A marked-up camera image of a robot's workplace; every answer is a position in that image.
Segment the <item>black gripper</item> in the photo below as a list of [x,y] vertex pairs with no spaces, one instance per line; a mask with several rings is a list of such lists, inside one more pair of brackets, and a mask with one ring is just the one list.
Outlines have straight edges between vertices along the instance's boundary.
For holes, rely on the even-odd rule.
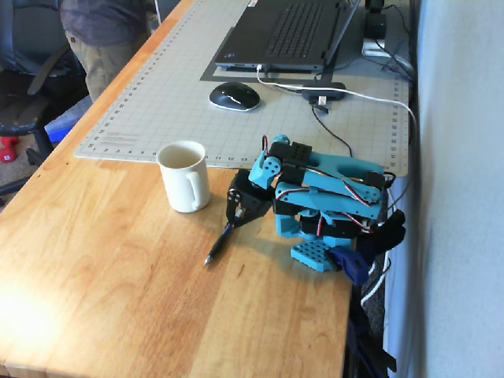
[[235,228],[263,217],[272,207],[272,187],[264,189],[249,180],[248,172],[237,172],[227,193],[226,217]]

